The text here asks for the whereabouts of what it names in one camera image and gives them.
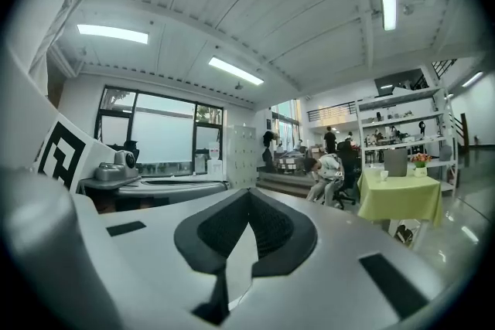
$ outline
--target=person sitting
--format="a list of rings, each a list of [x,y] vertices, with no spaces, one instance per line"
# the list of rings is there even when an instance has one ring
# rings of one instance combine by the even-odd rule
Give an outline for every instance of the person sitting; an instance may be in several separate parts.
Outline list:
[[[315,201],[322,192],[325,194],[325,205],[330,206],[333,193],[343,184],[343,167],[335,154],[323,155],[320,159],[306,158],[306,172],[313,172],[316,184],[309,190],[306,199]]]

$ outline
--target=floor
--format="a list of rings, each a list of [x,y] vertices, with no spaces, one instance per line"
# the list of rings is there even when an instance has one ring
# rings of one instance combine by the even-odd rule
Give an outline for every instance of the floor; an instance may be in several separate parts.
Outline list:
[[[416,251],[447,284],[468,274],[483,253],[495,210],[495,150],[471,150],[459,159],[459,168],[456,196],[451,192],[442,196],[442,225],[428,228]],[[346,205],[345,210],[357,214],[359,206]]]

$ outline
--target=staircase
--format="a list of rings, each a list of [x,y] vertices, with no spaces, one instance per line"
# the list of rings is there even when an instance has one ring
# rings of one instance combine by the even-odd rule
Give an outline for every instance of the staircase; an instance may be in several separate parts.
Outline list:
[[[315,184],[310,176],[280,175],[278,173],[259,173],[256,187],[275,192],[282,192],[290,196],[306,198],[309,190]]]

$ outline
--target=black rubber pad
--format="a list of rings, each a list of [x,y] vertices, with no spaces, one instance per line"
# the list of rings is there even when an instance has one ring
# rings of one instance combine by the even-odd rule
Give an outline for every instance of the black rubber pad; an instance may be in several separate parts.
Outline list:
[[[401,319],[428,304],[426,298],[383,255],[377,253],[359,261]]]
[[[107,231],[110,236],[117,236],[126,233],[132,233],[132,231],[140,230],[146,226],[141,222],[130,222],[125,224],[119,224],[118,226],[107,227]]]

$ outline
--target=table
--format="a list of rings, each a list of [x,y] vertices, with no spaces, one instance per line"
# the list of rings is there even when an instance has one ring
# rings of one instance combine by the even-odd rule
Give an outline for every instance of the table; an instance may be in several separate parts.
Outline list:
[[[440,181],[428,176],[416,178],[408,169],[405,177],[389,177],[381,181],[380,169],[364,169],[358,186],[361,208],[357,214],[368,220],[420,219],[422,226],[416,236],[418,248],[427,229],[442,222],[442,189]]]

